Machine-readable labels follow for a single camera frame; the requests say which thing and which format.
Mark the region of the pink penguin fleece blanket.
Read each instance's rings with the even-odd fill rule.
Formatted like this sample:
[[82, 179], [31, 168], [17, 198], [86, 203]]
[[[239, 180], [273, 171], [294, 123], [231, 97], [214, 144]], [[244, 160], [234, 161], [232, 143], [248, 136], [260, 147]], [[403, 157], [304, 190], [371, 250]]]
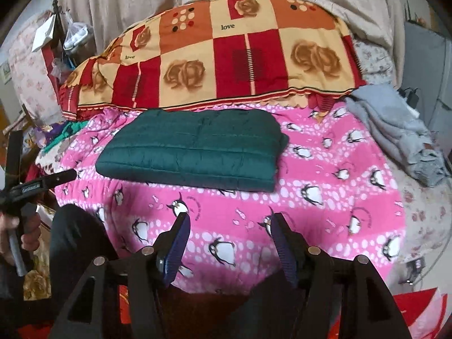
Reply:
[[289, 136], [275, 191], [214, 191], [138, 184], [99, 175], [100, 152], [136, 114], [107, 109], [37, 158], [48, 174], [68, 168], [77, 179], [55, 191], [98, 217], [120, 256], [155, 241], [186, 212], [191, 233], [175, 285], [190, 293], [246, 293], [279, 267], [270, 217], [330, 256], [367, 256], [387, 275], [406, 234], [397, 182], [365, 126], [339, 103], [322, 121], [309, 109], [269, 106]]

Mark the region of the floral covered bundle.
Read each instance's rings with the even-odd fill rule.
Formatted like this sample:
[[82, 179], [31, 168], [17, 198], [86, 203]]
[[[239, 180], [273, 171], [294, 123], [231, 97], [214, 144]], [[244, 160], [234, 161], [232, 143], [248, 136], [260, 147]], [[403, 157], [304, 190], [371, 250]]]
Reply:
[[8, 63], [16, 96], [38, 125], [52, 124], [63, 119], [44, 54], [32, 50], [35, 32], [50, 16], [51, 12], [46, 10], [29, 18], [13, 37], [8, 50]]

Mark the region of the grey sweatshirt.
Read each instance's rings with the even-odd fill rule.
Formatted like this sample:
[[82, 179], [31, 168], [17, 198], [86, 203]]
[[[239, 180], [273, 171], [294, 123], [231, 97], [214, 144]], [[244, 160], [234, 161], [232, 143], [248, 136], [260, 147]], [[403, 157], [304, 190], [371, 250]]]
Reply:
[[361, 86], [345, 98], [345, 104], [380, 148], [414, 180], [433, 188], [451, 176], [430, 130], [392, 85]]

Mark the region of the red cream rose blanket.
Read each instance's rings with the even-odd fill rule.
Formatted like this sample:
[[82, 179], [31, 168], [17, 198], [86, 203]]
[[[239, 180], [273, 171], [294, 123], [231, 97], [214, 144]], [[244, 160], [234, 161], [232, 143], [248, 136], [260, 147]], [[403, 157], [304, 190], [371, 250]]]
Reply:
[[137, 22], [57, 94], [63, 115], [106, 107], [193, 110], [238, 103], [323, 118], [364, 84], [346, 23], [306, 0], [204, 0]]

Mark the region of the clear plastic bag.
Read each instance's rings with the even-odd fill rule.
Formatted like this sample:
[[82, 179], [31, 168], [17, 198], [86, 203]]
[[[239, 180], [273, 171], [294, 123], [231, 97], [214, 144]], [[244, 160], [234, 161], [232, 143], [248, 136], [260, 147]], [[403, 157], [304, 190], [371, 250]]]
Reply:
[[69, 11], [66, 11], [64, 16], [68, 23], [68, 29], [64, 39], [63, 49], [66, 53], [72, 54], [92, 38], [94, 29], [86, 23], [74, 21]]

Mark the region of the dark green puffer jacket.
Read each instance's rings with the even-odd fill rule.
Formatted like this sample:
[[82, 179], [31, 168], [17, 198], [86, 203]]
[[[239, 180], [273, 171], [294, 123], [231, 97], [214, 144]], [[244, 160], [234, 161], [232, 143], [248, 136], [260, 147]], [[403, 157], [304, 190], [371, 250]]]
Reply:
[[98, 174], [123, 181], [271, 192], [289, 143], [260, 109], [139, 114], [98, 157]]

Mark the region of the person's dark trouser leg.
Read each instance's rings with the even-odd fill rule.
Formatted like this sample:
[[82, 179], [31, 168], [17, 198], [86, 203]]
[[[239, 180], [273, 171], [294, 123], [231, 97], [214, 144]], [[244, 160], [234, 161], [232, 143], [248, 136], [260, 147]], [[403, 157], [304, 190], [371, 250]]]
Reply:
[[73, 204], [60, 207], [53, 219], [50, 243], [51, 299], [57, 310], [98, 256], [118, 259], [100, 219]]

